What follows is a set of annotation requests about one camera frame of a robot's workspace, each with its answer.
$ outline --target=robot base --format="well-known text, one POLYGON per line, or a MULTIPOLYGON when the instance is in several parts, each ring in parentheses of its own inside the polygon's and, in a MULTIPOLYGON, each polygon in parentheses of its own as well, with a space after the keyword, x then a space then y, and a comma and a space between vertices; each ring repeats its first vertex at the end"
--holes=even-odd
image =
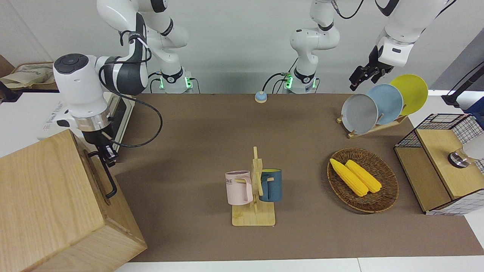
POLYGON ((185 73, 175 83, 169 83, 161 77, 161 84, 159 89, 154 89, 153 93, 193 93, 193 83, 190 80, 192 73, 185 71, 185 73))
POLYGON ((292 92, 292 93, 295 93, 295 94, 314 93, 316 91, 316 84, 315 84, 315 82, 316 82, 316 78, 315 77, 311 81, 309 81, 308 83, 306 83, 306 84, 303 84, 298 79, 292 79, 292 82, 290 84, 287 83, 284 86, 284 89, 286 89, 288 93, 291 93, 292 92))

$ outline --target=corn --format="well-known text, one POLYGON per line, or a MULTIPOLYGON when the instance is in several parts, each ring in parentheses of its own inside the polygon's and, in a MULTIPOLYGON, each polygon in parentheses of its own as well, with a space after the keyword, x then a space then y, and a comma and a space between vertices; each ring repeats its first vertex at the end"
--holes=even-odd
POLYGON ((348 160, 345 164, 368 187, 370 192, 376 193, 381 189, 381 183, 356 162, 348 160))
POLYGON ((330 159, 330 162, 338 176, 357 196, 365 196, 368 193, 368 187, 346 166, 335 159, 330 159))

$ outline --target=woven tray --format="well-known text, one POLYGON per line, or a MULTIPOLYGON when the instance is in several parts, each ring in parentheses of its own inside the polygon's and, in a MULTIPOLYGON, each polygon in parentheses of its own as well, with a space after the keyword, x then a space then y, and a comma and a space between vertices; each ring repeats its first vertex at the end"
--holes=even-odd
POLYGON ((398 198, 398 182, 392 169, 375 154, 359 148, 345 148, 331 156, 343 164, 349 159, 358 163, 372 174, 382 185, 377 193, 368 192, 363 197, 357 196, 336 174, 328 163, 328 180, 336 195, 348 206, 361 212, 376 213, 391 208, 398 198))

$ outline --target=black stand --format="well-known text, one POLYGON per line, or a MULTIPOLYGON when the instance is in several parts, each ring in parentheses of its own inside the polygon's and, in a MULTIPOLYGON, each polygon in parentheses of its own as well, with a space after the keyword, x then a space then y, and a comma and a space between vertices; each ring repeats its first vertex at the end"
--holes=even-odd
POLYGON ((469 88, 474 82, 476 82, 482 75, 484 75, 484 66, 481 67, 475 74, 473 74, 464 84, 462 84, 453 94, 443 95, 442 99, 445 104, 449 106, 459 107, 457 97, 461 95, 467 88, 469 88))
POLYGON ((7 88, 5 84, 3 84, 0 81, 0 91, 2 91, 5 94, 5 98, 3 98, 1 101, 2 103, 6 102, 16 102, 19 97, 22 95, 21 91, 12 91, 11 89, 7 88))

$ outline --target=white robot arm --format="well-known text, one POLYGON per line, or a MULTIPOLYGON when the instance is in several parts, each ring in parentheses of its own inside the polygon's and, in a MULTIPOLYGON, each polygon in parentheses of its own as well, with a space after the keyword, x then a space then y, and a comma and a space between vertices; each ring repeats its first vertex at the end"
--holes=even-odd
POLYGON ((117 154, 112 148, 115 142, 112 141, 111 116, 101 84, 127 99, 132 98, 124 94, 137 95, 146 88, 146 62, 151 57, 151 51, 147 46, 147 27, 141 13, 161 13, 166 9, 166 1, 98 0, 97 9, 101 17, 120 32, 121 44, 122 35, 129 33, 129 55, 96 59, 95 56, 68 54, 55 61, 54 77, 73 123, 82 131, 85 140, 96 146, 106 165, 113 166, 117 154))
POLYGON ((350 88, 356 90, 369 78, 376 83, 393 67, 403 67, 417 39, 447 2, 449 0, 389 0, 382 7, 375 0, 388 22, 370 53, 369 63, 365 67, 358 66, 350 76, 350 88))
POLYGON ((188 44, 188 32, 175 26, 173 19, 163 13, 142 13, 148 29, 148 44, 160 64, 161 88, 167 93, 183 93, 190 89, 190 72, 180 64, 180 59, 170 49, 188 44))
POLYGON ((293 93, 307 93, 314 85, 318 57, 312 52, 332 49, 339 43, 339 31, 334 26, 331 0, 313 0, 310 16, 318 27, 298 29, 291 36, 291 46, 298 53, 298 60, 290 71, 286 88, 293 93))

